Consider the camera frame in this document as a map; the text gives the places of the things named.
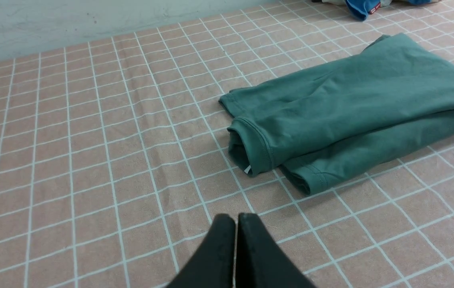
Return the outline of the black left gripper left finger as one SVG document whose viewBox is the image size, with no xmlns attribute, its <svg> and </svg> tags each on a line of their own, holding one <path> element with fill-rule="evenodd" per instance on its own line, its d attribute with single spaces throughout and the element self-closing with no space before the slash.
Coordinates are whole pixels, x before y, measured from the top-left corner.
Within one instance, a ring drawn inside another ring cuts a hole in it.
<svg viewBox="0 0 454 288">
<path fill-rule="evenodd" d="M 231 288 L 235 235 L 235 221 L 227 214 L 216 215 L 201 244 L 167 287 Z"/>
</svg>

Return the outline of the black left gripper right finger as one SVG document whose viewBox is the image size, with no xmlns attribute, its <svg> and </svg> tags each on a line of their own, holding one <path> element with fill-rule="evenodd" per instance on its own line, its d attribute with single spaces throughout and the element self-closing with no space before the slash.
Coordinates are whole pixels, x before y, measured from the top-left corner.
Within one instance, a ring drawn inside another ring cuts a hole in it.
<svg viewBox="0 0 454 288">
<path fill-rule="evenodd" d="M 314 288 L 273 240 L 256 214 L 240 213 L 235 264 L 237 288 Z"/>
</svg>

